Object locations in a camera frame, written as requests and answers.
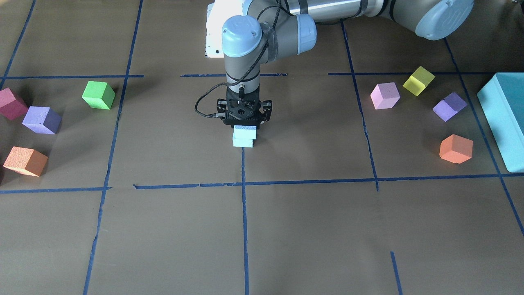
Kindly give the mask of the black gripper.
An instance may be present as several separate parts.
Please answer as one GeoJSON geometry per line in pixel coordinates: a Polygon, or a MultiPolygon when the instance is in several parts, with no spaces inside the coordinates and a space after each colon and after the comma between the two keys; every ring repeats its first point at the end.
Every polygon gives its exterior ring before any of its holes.
{"type": "Polygon", "coordinates": [[[247,99],[217,99],[217,114],[225,125],[260,128],[270,120],[273,101],[249,101],[247,99]]]}

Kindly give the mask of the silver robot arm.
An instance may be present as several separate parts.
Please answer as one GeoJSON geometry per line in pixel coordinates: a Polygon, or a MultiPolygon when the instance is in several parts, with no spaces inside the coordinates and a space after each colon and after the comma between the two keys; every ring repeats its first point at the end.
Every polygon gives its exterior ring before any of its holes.
{"type": "Polygon", "coordinates": [[[255,126],[270,119],[260,100],[260,67],[316,45],[317,26],[360,16],[388,18],[428,40],[453,33],[472,0],[216,0],[207,7],[206,55],[224,58],[227,87],[217,111],[225,125],[255,126]]]}

